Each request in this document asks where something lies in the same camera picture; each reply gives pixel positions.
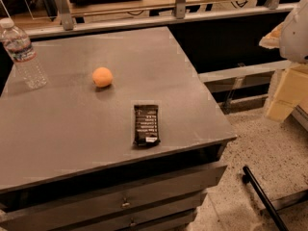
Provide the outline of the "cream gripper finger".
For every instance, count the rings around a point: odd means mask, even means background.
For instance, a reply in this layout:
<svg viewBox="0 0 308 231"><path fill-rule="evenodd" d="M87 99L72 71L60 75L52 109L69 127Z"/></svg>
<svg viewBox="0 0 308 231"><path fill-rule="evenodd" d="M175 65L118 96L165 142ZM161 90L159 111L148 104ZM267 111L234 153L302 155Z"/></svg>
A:
<svg viewBox="0 0 308 231"><path fill-rule="evenodd" d="M291 64L276 70L269 84L265 117L283 122L308 95L308 64Z"/></svg>
<svg viewBox="0 0 308 231"><path fill-rule="evenodd" d="M280 38L284 23L281 22L259 41L261 47L275 49L280 47Z"/></svg>

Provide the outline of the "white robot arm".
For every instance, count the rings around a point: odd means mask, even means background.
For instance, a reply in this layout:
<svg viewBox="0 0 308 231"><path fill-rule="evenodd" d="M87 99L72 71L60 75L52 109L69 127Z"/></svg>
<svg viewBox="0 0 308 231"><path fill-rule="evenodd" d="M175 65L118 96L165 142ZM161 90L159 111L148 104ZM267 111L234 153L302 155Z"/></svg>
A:
<svg viewBox="0 0 308 231"><path fill-rule="evenodd" d="M300 0L259 45L278 48L280 56L291 62L274 73L266 102L265 117L282 122L308 94L308 0Z"/></svg>

